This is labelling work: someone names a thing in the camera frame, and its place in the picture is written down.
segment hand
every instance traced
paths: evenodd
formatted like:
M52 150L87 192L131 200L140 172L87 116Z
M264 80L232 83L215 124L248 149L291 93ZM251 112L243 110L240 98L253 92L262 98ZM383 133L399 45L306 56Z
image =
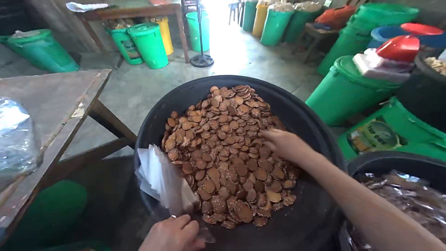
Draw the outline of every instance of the hand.
M271 151L280 157L299 164L308 154L315 151L297 135L282 130L271 129L259 133L267 141L264 143Z
M139 251L196 251L205 247L197 239L198 222L185 214L156 223L141 244Z

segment metal stand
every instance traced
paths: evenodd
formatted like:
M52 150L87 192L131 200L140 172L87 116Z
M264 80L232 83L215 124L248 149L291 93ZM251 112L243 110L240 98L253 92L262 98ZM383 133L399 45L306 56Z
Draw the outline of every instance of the metal stand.
M200 46L201 46L201 55L196 55L195 57L190 59L190 63L199 68L209 67L214 64L214 59L209 55L203 54L203 38L201 33L201 3L200 0L197 0L197 17L198 17L198 27L200 29Z

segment orange bag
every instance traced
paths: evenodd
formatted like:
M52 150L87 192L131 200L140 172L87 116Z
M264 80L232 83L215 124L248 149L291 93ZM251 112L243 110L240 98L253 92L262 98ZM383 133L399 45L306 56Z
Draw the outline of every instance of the orange bag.
M315 22L328 25L332 29L342 29L355 11L356 8L350 5L345 5L336 9L328 9L316 18Z

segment blue container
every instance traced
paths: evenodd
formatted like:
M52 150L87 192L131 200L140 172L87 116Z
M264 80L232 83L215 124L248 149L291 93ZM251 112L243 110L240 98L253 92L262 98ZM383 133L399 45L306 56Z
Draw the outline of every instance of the blue container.
M400 26L382 26L374 28L370 33L372 39L367 45L367 48L378 48L391 38L409 34L409 32L403 30Z
M367 48L378 48L387 40L398 37L401 35L409 35L410 33L403 30L400 26L382 26L374 28L370 35L372 39L367 45ZM420 44L432 47L432 48L445 48L446 47L446 33L434 36L418 36Z

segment yellow bucket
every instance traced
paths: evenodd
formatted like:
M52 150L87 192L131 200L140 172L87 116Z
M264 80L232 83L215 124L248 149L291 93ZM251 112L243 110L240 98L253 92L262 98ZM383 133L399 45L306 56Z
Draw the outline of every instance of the yellow bucket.
M161 19L152 20L160 25L161 38L163 39L164 49L166 50L166 54L170 55L173 53L172 39L170 38L170 30L169 30L169 20L167 17L163 17Z
M260 38L263 32L263 26L265 25L266 14L268 13L268 5L258 4L256 11L256 18L254 19L254 28L252 34L255 37Z

